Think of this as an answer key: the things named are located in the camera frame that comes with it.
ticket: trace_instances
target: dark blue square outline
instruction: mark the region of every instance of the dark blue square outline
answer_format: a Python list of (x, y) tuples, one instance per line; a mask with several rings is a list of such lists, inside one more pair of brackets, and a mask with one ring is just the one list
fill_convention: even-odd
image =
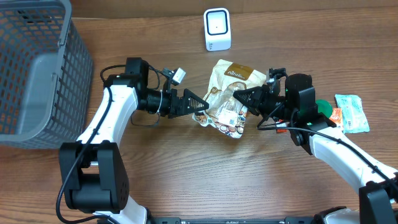
[[(226, 30), (225, 30), (224, 33), (217, 33), (217, 34), (211, 34), (211, 33), (210, 33), (210, 31), (209, 31), (209, 18), (208, 18), (208, 15), (209, 15), (209, 13), (213, 13), (213, 12), (223, 12), (223, 13), (225, 14), (225, 27), (226, 27)], [(207, 34), (208, 34), (208, 35), (223, 35), (223, 34), (228, 33), (228, 20), (227, 20), (227, 17), (226, 17), (226, 11), (224, 11), (224, 10), (216, 10), (216, 11), (207, 12), (207, 13), (206, 13), (206, 24), (207, 24)]]

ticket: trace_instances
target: green round lid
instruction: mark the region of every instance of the green round lid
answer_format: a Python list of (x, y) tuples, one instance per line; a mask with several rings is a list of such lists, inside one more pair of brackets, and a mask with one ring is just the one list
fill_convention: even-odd
[(330, 118), (333, 112), (331, 104), (326, 100), (317, 100), (316, 103), (318, 105), (318, 112), (323, 113), (327, 118)]

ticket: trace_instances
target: gray plastic bin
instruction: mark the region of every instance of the gray plastic bin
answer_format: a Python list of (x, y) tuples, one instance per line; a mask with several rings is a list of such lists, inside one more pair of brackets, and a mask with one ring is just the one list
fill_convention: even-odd
[(69, 1), (0, 2), (0, 144), (48, 149), (81, 133), (93, 60)]

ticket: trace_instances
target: wood grain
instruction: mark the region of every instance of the wood grain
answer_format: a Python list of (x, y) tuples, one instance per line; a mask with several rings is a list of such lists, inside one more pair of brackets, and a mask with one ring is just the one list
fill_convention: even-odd
[[(126, 57), (142, 57), (156, 68), (184, 68), (187, 76), (177, 88), (200, 96), (221, 58), (262, 72), (286, 67), (311, 74), (317, 98), (333, 105), (337, 93), (359, 95), (371, 132), (348, 137), (398, 167), (397, 7), (232, 15), (233, 45), (222, 52), (205, 50), (201, 16), (75, 25), (95, 61), (88, 120), (103, 95), (99, 71)], [(295, 147), (288, 134), (257, 131), (259, 120), (248, 117), (241, 139), (203, 128), (190, 116), (162, 118), (156, 128), (128, 124), (120, 151), (130, 194), (155, 216), (182, 218), (281, 218), (337, 205), (358, 208), (354, 190), (325, 163)], [(58, 223), (57, 150), (3, 147), (0, 180), (1, 223)], [(85, 216), (62, 208), (69, 219)]]
[(398, 6), (393, 0), (71, 0), (73, 16), (82, 18), (137, 18), (199, 16), (225, 7), (230, 13), (306, 11)]

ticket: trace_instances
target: light blue packet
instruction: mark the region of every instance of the light blue packet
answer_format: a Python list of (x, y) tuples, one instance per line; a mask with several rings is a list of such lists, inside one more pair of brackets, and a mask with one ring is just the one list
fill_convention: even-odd
[(343, 112), (344, 133), (369, 132), (369, 124), (362, 108), (362, 100), (356, 95), (335, 95), (337, 107)]

